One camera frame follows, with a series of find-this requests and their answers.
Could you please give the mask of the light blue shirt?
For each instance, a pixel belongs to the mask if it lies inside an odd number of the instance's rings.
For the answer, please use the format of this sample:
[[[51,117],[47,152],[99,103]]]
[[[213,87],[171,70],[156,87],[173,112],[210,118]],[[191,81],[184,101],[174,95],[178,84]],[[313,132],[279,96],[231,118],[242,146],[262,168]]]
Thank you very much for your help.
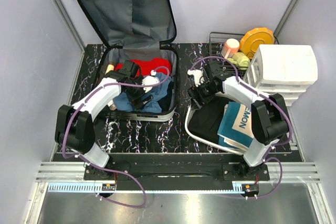
[[[122,92],[119,96],[113,99],[114,104],[117,107],[117,110],[119,111],[127,111],[127,112],[133,112],[133,111],[139,111],[139,112],[144,112],[144,113],[162,113],[162,110],[158,104],[158,101],[165,97],[167,95],[167,88],[169,83],[172,82],[172,78],[168,77],[164,83],[162,83],[160,86],[153,87],[151,91],[146,93],[143,97],[142,100],[149,95],[153,96],[152,101],[146,104],[144,109],[142,110],[135,110],[131,103],[129,102],[126,93]]]

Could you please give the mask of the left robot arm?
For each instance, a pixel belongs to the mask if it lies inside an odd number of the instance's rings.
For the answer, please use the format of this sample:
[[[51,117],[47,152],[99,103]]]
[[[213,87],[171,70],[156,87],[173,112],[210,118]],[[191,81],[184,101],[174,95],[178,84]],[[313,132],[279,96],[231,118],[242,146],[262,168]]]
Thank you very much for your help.
[[[62,105],[57,114],[55,141],[64,158],[79,157],[95,168],[95,174],[109,179],[113,159],[96,143],[94,121],[110,101],[125,93],[133,108],[143,107],[142,97],[161,84],[157,69],[144,76],[141,68],[126,60],[123,67],[107,72],[97,87],[73,105]]]

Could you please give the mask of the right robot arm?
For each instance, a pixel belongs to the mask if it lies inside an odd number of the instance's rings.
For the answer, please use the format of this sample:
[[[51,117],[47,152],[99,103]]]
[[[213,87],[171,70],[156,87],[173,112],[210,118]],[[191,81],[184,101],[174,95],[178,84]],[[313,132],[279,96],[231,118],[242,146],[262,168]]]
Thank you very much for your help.
[[[218,61],[198,70],[192,66],[188,76],[194,85],[188,90],[192,107],[200,109],[210,103],[217,93],[236,99],[250,110],[253,140],[238,164],[237,171],[244,180],[256,176],[266,161],[270,150],[287,144],[293,129],[288,110],[281,94],[268,94],[245,83],[237,71],[226,71]]]

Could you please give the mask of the teal white printed garment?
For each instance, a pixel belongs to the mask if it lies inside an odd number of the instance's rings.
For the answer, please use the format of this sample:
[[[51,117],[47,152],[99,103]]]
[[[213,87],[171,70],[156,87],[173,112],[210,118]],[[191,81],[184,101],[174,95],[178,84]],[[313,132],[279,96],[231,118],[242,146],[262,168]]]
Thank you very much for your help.
[[[217,135],[220,146],[246,152],[254,139],[250,109],[243,104],[230,101],[224,107]]]

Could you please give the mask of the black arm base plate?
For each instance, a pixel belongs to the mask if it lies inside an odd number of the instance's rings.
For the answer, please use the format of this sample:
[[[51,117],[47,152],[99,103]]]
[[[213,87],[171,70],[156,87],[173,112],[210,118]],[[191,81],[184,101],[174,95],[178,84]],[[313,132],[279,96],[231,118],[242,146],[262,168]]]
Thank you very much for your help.
[[[198,177],[224,181],[270,180],[266,165],[244,177],[238,172],[242,158],[228,153],[113,153],[109,169],[120,170],[135,178]]]

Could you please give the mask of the black garment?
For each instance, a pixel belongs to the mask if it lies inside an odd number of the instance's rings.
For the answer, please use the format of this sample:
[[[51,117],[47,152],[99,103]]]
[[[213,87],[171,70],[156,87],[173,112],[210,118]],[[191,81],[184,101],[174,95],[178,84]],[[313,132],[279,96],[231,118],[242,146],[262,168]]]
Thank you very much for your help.
[[[167,88],[167,95],[163,98],[161,98],[158,101],[158,104],[162,110],[162,112],[166,112],[170,109],[170,104],[172,100],[172,94],[173,94],[173,88],[174,88],[174,83],[170,82]]]
[[[188,130],[195,136],[218,144],[218,128],[224,115],[224,108],[232,102],[226,97],[215,97],[210,103],[195,110],[188,124]]]

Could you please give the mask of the white black space suitcase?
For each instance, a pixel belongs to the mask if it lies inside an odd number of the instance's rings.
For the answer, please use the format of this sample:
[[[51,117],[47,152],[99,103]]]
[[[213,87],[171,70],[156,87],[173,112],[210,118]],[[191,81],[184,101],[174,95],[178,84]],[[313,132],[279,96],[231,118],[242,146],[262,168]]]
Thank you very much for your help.
[[[174,114],[178,94],[178,56],[164,45],[176,37],[176,25],[169,0],[77,0],[94,30],[106,46],[92,90],[105,75],[108,63],[115,70],[126,60],[167,59],[172,73],[165,66],[157,67],[161,84],[168,77],[174,83],[170,109],[162,113],[111,111],[108,105],[98,116],[121,120],[168,121]]]

